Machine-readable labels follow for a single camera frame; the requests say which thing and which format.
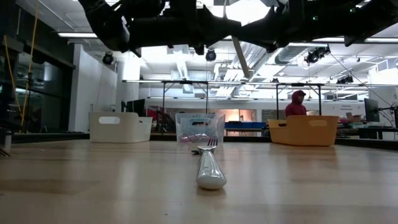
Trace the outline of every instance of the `clear plastic bin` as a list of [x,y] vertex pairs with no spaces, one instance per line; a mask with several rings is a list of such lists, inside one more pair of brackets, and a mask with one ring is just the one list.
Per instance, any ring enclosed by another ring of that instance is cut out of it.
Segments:
[[224,140],[224,114],[179,113],[175,115],[177,142],[207,146],[210,139],[218,145]]

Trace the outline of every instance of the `camera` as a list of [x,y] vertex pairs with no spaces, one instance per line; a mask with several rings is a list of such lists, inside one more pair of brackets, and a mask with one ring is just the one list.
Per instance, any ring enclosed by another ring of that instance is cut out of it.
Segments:
[[112,65],[113,61],[114,61],[114,58],[113,58],[112,52],[106,52],[105,56],[102,58],[102,62],[105,65]]
[[217,54],[213,49],[209,49],[206,54],[206,61],[208,62],[214,62],[217,58]]

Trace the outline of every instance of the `metal frame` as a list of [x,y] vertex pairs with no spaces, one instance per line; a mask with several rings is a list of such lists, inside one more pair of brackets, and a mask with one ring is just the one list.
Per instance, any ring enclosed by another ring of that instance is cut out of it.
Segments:
[[[344,86],[356,86],[356,87],[398,87],[398,85],[363,85],[363,84],[324,84],[324,83],[254,83],[254,82],[216,82],[216,81],[189,81],[189,80],[123,80],[122,82],[130,82],[130,83],[163,83],[163,102],[162,102],[162,129],[161,133],[163,134],[163,127],[164,127],[164,106],[165,106],[165,94],[166,92],[176,83],[179,84],[188,84],[192,85],[194,83],[197,83],[199,86],[200,84],[206,85],[206,90],[200,86],[200,88],[206,93],[206,98],[203,98],[206,100],[206,113],[208,113],[208,90],[209,90],[209,84],[225,84],[225,85],[271,85],[275,86],[276,90],[276,108],[277,108],[277,119],[279,119],[279,93],[284,90],[285,88],[281,89],[279,91],[279,86],[291,86],[291,87],[304,87],[308,86],[309,89],[315,91],[316,89],[313,88],[313,86],[318,87],[318,102],[319,102],[319,115],[322,115],[322,99],[321,99],[321,88],[322,86],[335,86],[335,87],[344,87]],[[172,83],[170,87],[166,89],[166,83]]]
[[[174,86],[174,84],[179,83],[182,85],[192,85],[192,84],[198,84],[198,86],[206,93],[206,113],[208,113],[208,99],[209,99],[209,95],[208,95],[208,91],[209,91],[209,83],[208,81],[188,81],[188,80],[163,80],[163,97],[162,97],[162,124],[160,125],[160,133],[164,133],[164,105],[165,105],[165,95],[166,92],[172,88]],[[171,85],[166,89],[166,84],[167,83],[171,83]],[[203,87],[200,84],[204,84],[206,85],[206,90],[203,89]]]

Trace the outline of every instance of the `wooden table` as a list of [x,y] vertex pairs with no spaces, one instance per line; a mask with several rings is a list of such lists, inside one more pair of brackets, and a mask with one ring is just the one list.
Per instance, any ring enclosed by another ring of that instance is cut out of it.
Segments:
[[195,182],[176,142],[13,145],[0,158],[1,224],[397,223],[398,154],[358,147],[224,143],[228,180]]

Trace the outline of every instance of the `bin handle hole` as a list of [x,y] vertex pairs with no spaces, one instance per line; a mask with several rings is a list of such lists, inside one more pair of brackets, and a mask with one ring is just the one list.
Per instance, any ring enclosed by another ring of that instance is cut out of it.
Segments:
[[98,119],[100,124],[120,124],[120,118],[118,117],[100,117]]

